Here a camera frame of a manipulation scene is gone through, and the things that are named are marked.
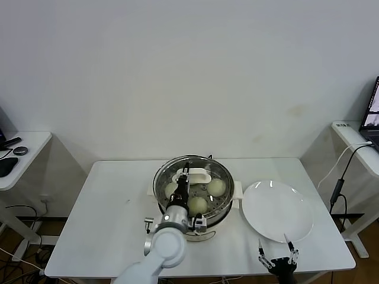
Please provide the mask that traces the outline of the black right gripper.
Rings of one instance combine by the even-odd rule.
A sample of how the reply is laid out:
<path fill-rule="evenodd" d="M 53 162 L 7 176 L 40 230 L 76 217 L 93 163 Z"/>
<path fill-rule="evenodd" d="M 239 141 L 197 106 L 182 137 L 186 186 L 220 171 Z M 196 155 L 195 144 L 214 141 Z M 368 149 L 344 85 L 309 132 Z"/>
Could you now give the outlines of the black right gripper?
<path fill-rule="evenodd" d="M 284 234 L 288 248 L 290 250 L 289 257 L 282 257 L 277 259 L 268 260 L 265 256 L 261 239 L 258 239 L 258 260 L 268 269 L 268 271 L 277 277 L 279 284 L 296 284 L 297 281 L 294 277 L 294 271 L 297 268 L 297 259 L 299 250 L 296 249 L 290 239 Z"/>

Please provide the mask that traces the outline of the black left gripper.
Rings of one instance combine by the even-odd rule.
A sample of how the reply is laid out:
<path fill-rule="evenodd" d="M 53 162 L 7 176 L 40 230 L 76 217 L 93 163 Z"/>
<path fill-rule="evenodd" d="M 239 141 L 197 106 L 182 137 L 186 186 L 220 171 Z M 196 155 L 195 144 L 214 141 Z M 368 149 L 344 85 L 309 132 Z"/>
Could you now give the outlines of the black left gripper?
<path fill-rule="evenodd" d="M 177 175 L 176 189 L 169 198 L 169 206 L 180 206 L 185 209 L 188 207 L 189 188 L 190 188 L 190 163 L 186 162 L 183 173 Z"/>

